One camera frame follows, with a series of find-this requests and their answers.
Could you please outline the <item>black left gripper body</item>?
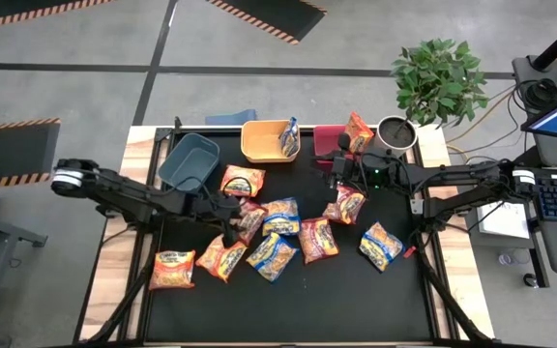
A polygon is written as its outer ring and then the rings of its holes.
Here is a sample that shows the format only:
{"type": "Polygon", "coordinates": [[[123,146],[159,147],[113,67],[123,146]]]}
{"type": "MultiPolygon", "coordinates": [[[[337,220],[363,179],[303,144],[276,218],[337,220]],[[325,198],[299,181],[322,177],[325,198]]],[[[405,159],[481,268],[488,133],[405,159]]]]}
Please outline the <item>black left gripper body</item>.
{"type": "Polygon", "coordinates": [[[231,219],[240,217],[241,203],[238,197],[219,192],[213,196],[213,206],[214,214],[221,227],[227,226],[231,219]]]}

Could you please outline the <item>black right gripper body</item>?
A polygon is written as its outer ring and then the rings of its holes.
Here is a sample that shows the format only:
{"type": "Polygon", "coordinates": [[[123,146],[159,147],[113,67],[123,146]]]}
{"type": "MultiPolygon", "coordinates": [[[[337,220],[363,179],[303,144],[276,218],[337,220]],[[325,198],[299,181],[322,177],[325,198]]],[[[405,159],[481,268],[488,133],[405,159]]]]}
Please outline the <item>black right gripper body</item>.
{"type": "Polygon", "coordinates": [[[358,184],[360,177],[358,158],[355,155],[331,153],[331,159],[333,163],[330,172],[330,188],[349,186],[358,189],[360,187],[358,184]]]}

